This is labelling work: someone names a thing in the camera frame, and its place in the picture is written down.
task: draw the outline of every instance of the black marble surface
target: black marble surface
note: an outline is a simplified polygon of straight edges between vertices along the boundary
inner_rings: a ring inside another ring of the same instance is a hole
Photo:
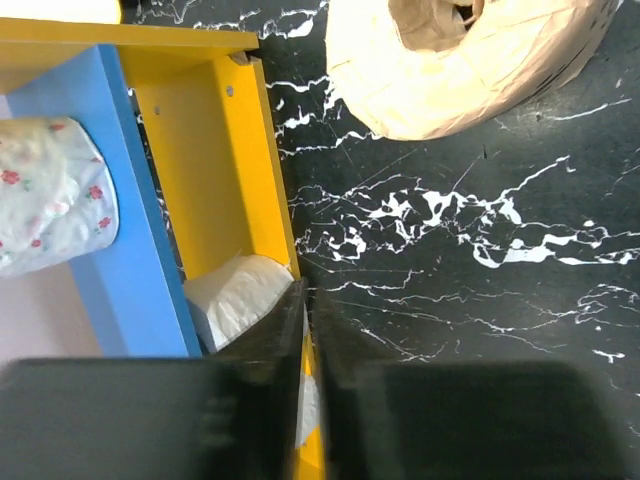
[[[577,362],[639,459],[638,2],[566,87],[410,143],[374,138],[333,92],[327,8],[152,0],[134,21],[259,32],[301,266],[345,321],[400,361]]]

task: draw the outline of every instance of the brown paper package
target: brown paper package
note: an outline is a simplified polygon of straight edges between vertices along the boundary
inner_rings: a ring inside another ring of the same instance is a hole
[[[456,5],[472,7],[468,31]],[[617,6],[618,0],[331,0],[327,69],[351,113],[375,134],[443,137],[575,78]]]

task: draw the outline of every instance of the blue divider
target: blue divider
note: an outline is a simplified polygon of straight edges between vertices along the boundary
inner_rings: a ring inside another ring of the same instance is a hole
[[[90,48],[7,99],[14,117],[79,121],[111,171],[118,237],[109,248],[70,262],[104,353],[199,356],[116,48]]]

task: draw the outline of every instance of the red flower print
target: red flower print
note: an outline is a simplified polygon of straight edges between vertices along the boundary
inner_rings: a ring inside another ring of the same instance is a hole
[[[99,200],[102,198],[102,190],[100,190],[100,187],[98,187],[97,185],[94,185],[89,189],[89,195],[94,200]]]
[[[20,181],[20,174],[11,170],[3,170],[0,174],[0,180],[9,185],[15,185]]]

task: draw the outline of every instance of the white floral cloth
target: white floral cloth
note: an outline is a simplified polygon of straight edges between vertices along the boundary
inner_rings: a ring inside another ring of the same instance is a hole
[[[105,248],[118,231],[104,159],[76,121],[0,121],[0,277]]]

